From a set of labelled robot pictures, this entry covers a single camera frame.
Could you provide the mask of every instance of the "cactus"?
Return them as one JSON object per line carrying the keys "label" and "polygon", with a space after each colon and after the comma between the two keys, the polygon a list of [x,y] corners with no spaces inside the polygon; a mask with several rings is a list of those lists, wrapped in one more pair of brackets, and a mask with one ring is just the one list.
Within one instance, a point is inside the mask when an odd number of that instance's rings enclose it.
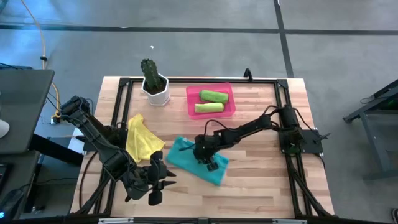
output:
{"label": "cactus", "polygon": [[141,70],[144,73],[145,81],[149,91],[162,91],[163,83],[162,79],[157,73],[156,64],[153,60],[144,59],[141,62]]}

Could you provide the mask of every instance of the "potted cactus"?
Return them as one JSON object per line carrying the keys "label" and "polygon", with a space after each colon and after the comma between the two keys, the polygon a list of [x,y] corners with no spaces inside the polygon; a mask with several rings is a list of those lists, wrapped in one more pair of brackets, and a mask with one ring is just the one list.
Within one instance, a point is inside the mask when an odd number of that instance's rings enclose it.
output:
{"label": "potted cactus", "polygon": [[144,73],[141,90],[148,96],[149,103],[152,106],[164,106],[170,100],[169,80],[157,73],[153,60],[142,60],[141,70]]}

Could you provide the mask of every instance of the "yellow cloth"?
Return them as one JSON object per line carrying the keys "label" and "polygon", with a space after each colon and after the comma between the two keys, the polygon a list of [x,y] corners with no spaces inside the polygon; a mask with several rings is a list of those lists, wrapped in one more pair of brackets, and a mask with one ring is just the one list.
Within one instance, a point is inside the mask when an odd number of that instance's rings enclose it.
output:
{"label": "yellow cloth", "polygon": [[129,120],[126,150],[135,162],[140,162],[142,159],[149,160],[152,153],[162,150],[165,145],[144,126],[143,121],[144,117],[141,114]]}

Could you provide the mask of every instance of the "white hexagonal pot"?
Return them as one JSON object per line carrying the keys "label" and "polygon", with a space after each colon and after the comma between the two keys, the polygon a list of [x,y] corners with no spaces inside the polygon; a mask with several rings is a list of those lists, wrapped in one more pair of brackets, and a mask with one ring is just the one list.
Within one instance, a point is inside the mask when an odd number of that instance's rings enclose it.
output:
{"label": "white hexagonal pot", "polygon": [[160,73],[158,73],[159,76],[161,78],[163,78],[163,80],[165,80],[166,85],[164,88],[164,91],[160,92],[160,93],[156,93],[154,95],[148,93],[145,89],[144,89],[144,85],[145,85],[145,77],[144,77],[144,81],[142,82],[142,86],[141,86],[141,90],[148,96],[148,100],[149,103],[152,106],[164,106],[166,105],[167,102],[169,102],[170,100],[170,90],[169,90],[169,79],[164,77],[163,75],[161,75]]}

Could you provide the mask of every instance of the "white pot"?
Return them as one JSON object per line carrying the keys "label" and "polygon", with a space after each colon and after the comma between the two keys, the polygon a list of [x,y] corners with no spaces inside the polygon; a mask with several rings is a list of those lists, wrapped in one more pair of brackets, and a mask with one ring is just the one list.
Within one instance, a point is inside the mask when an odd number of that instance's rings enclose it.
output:
{"label": "white pot", "polygon": [[5,121],[0,120],[0,138],[4,137],[9,130],[10,130],[10,125]]}
{"label": "white pot", "polygon": [[144,77],[144,81],[142,82],[142,86],[141,86],[141,90],[144,93],[146,93],[146,95],[148,96],[149,103],[152,106],[164,106],[170,100],[169,79],[164,77],[161,74],[159,74],[159,76],[161,76],[166,81],[166,85],[165,85],[164,91],[162,91],[160,93],[156,93],[154,95],[152,95],[152,94],[148,93],[147,91],[145,91],[145,89],[144,89],[145,77]]}

